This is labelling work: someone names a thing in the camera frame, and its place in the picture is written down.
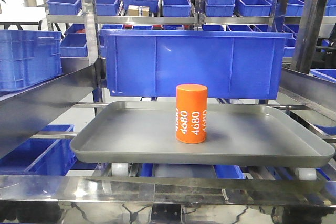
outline stainless steel frame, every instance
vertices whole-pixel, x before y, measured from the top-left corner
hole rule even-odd
[[[101,81],[103,62],[99,59],[97,47],[98,23],[200,25],[202,22],[220,24],[268,24],[270,22],[269,17],[212,18],[202,15],[198,18],[197,15],[200,12],[197,8],[202,7],[203,0],[197,1],[196,15],[193,18],[96,16],[94,0],[85,0],[83,16],[47,15],[49,23],[86,24],[92,39],[89,58],[80,61],[71,58],[63,59],[64,70],[69,74],[27,91],[1,97],[0,157],[33,135],[34,138],[72,138],[77,135],[77,132],[40,132],[46,124],[72,106],[103,109],[107,105],[99,93],[103,86]],[[312,9],[311,5],[317,3],[316,1],[323,2],[322,0],[308,1],[311,4],[305,9]],[[300,18],[287,17],[285,22],[297,24]],[[320,21],[317,20],[313,26],[316,27],[318,22]],[[322,22],[334,23],[332,17],[325,17]],[[304,26],[300,27],[300,32],[307,34]],[[302,48],[307,47],[304,45],[303,36],[300,36],[300,40],[302,40]],[[98,94],[95,96],[96,103],[78,103],[95,89],[98,89]],[[333,102],[335,94],[334,83],[284,69],[277,100],[281,105],[277,105],[276,108],[284,110],[327,142],[336,142],[336,136],[327,135],[315,126],[316,121],[321,125],[336,126],[336,105]],[[135,215],[129,211],[134,213],[144,208],[137,214],[138,223],[155,223],[153,219],[160,215],[152,210],[155,209],[156,204],[175,203],[181,206],[181,220],[184,223],[197,223],[197,221],[223,223],[223,219],[230,220],[231,213],[233,220],[228,223],[237,223],[240,218],[247,218],[246,216],[251,218],[249,213],[254,214],[254,222],[264,220],[263,223],[268,223],[267,220],[269,223],[290,223],[289,220],[298,218],[302,222],[307,218],[320,221],[317,223],[335,223],[336,219],[333,215],[336,203],[335,182],[326,182],[320,174],[318,174],[319,181],[315,182],[261,180],[261,178],[272,179],[273,176],[266,171],[265,167],[250,167],[245,171],[249,179],[240,181],[117,178],[103,177],[110,173],[108,165],[100,164],[98,167],[100,170],[94,173],[98,177],[0,176],[0,212],[3,212],[3,209],[17,211],[20,206],[29,210],[47,205],[60,210],[59,216],[62,223],[104,222],[98,216],[106,220],[114,220],[115,223],[130,223],[131,216]],[[332,179],[336,179],[334,160],[324,169]],[[52,212],[50,208],[49,211],[43,207],[39,209],[41,210],[38,213],[41,216]]]

